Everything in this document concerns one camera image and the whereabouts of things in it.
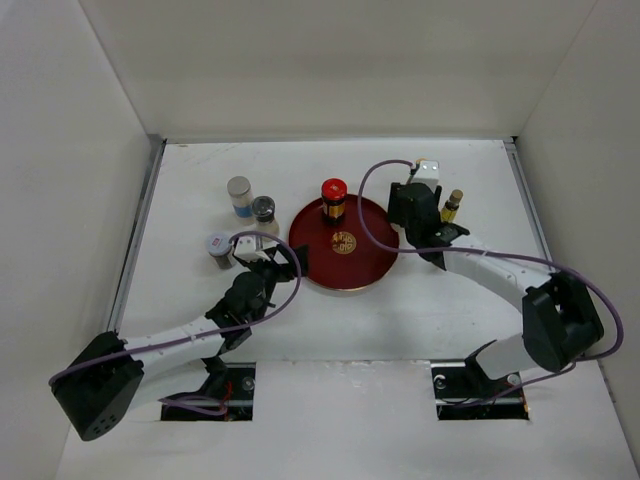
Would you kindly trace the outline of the red lid sauce jar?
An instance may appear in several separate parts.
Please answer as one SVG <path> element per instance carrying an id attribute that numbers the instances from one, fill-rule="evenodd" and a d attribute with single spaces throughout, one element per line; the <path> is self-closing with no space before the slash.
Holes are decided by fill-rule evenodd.
<path id="1" fill-rule="evenodd" d="M 322 213 L 326 222 L 337 225 L 342 221 L 347 195 L 348 187 L 339 178 L 329 178 L 322 183 Z"/>

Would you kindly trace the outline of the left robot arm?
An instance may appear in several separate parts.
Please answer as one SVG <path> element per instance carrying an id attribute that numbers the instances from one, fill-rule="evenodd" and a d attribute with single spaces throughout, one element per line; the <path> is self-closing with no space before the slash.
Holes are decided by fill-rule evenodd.
<path id="1" fill-rule="evenodd" d="M 104 436 L 139 405 L 221 393 L 226 374 L 222 355 L 242 345 L 253 327 L 280 313 L 272 302 L 276 286 L 301 284 L 309 270 L 309 248 L 279 244 L 242 264 L 244 271 L 197 319 L 137 338 L 103 332 L 50 379 L 54 398 L 81 440 Z"/>

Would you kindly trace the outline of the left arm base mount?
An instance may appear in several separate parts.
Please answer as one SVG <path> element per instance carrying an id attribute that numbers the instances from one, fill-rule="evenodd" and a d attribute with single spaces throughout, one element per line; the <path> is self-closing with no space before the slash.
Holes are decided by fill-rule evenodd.
<path id="1" fill-rule="evenodd" d="M 163 403 L 163 422 L 247 422 L 253 419 L 256 363 L 213 364 L 213 372 L 193 392 L 174 394 Z"/>

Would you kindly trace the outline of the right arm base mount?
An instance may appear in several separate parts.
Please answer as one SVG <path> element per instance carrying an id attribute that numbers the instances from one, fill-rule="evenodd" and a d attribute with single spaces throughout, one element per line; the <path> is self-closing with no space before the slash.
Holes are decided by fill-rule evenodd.
<path id="1" fill-rule="evenodd" d="M 492 380 L 458 361 L 432 362 L 430 370 L 441 421 L 529 419 L 519 373 Z"/>

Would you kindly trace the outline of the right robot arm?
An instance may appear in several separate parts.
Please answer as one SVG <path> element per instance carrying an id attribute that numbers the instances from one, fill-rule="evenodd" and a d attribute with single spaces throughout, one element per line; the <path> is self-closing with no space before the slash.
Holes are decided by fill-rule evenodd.
<path id="1" fill-rule="evenodd" d="M 479 239 L 454 223 L 444 223 L 437 208 L 439 191 L 423 183 L 390 187 L 388 219 L 404 229 L 426 261 L 474 281 L 522 315 L 522 332 L 489 342 L 470 354 L 464 384 L 483 396 L 500 379 L 539 367 L 558 373 L 604 336 L 604 327 L 584 283 L 559 270 L 550 273 L 491 257 Z"/>

